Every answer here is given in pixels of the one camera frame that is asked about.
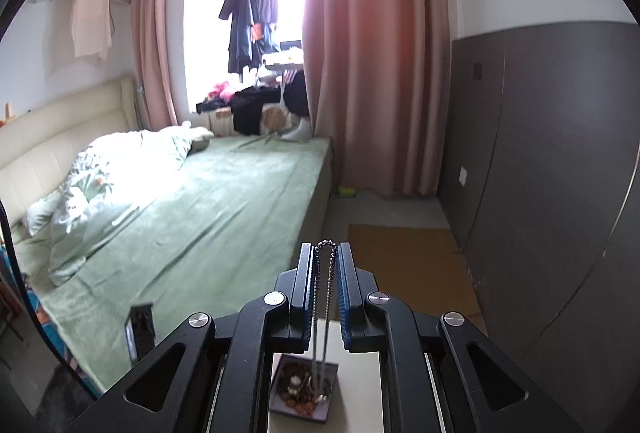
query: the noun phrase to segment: power outlet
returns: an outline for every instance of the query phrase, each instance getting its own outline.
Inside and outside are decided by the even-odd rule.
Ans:
[[[458,177],[458,182],[462,184],[462,187],[465,187],[466,184],[466,169],[464,167],[460,168],[460,175]]]

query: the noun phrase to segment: brown mat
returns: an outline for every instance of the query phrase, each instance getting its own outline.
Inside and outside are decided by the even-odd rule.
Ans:
[[[351,223],[348,241],[356,266],[372,272],[380,290],[423,314],[456,310],[485,331],[476,293],[449,229]]]

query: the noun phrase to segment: pillow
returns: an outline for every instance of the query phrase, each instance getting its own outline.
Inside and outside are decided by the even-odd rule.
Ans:
[[[62,186],[28,207],[27,213],[22,218],[22,223],[27,230],[28,236],[35,236],[39,230],[49,223],[61,198]]]
[[[191,149],[189,153],[201,152],[209,145],[209,141],[214,137],[213,132],[204,126],[190,128],[189,134],[191,137]]]

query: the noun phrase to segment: white sock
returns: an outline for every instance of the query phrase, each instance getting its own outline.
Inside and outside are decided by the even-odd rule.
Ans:
[[[286,140],[309,140],[311,137],[311,119],[309,118],[300,118],[298,127],[282,136]]]

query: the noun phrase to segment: bed headboard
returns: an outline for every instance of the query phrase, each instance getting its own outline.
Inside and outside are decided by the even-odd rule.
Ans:
[[[130,77],[81,90],[0,128],[0,200],[15,225],[36,200],[64,180],[92,140],[138,130]]]

